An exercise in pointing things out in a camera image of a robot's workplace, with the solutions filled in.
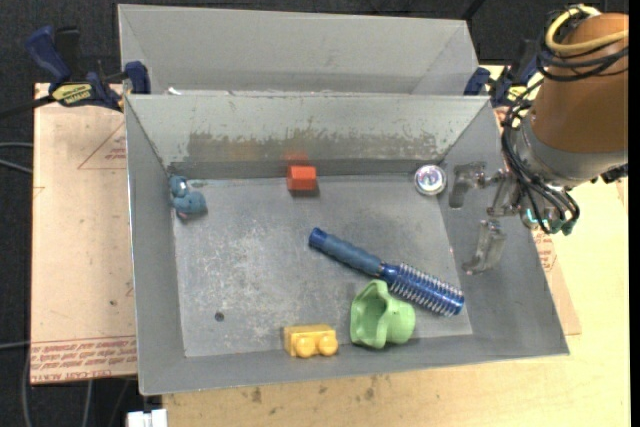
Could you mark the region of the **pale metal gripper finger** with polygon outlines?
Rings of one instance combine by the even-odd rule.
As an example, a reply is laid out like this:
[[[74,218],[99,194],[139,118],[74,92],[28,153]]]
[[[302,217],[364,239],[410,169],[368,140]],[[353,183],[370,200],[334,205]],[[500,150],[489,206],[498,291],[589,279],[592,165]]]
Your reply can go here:
[[[493,182],[493,177],[486,171],[486,163],[482,161],[456,165],[453,171],[453,182],[449,191],[449,207],[461,208],[467,192],[471,189],[483,189]]]
[[[495,268],[501,260],[505,242],[506,235],[497,220],[482,220],[475,254],[462,265],[465,273],[477,275]]]

